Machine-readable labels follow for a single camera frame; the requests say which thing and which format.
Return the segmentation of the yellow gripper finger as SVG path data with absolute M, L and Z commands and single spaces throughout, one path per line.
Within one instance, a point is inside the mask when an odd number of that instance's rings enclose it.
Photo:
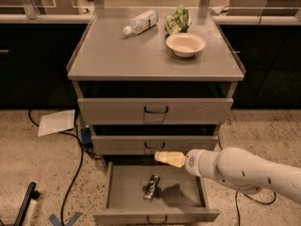
M 181 168 L 185 164 L 185 155 L 181 152 L 156 152 L 154 159 L 176 168 Z

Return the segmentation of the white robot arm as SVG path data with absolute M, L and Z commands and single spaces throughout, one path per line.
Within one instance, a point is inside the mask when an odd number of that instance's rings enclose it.
M 220 152 L 194 149 L 156 152 L 156 161 L 185 167 L 191 175 L 207 178 L 246 195 L 268 188 L 301 203 L 301 169 L 263 159 L 244 149 L 229 147 Z

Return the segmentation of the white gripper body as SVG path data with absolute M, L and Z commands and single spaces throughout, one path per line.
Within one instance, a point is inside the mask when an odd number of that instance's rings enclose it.
M 218 152 L 191 150 L 185 156 L 187 172 L 197 177 L 214 177 Z

